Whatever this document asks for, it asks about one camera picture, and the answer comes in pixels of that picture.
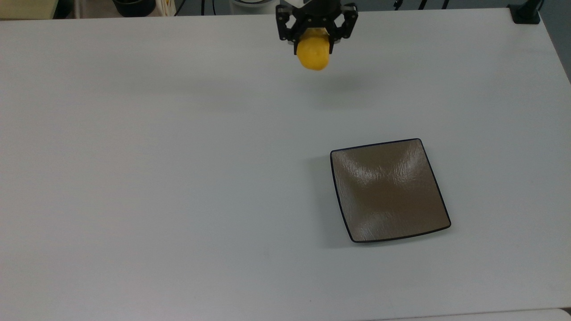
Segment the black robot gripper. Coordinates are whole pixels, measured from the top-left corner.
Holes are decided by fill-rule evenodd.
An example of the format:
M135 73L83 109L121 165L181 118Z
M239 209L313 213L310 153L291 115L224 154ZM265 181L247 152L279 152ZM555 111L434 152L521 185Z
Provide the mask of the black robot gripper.
M351 36L358 16L357 4L340 0L290 0L289 5L275 7L278 37L293 46L294 55L306 20L311 19L310 27L328 27L331 54L334 45Z

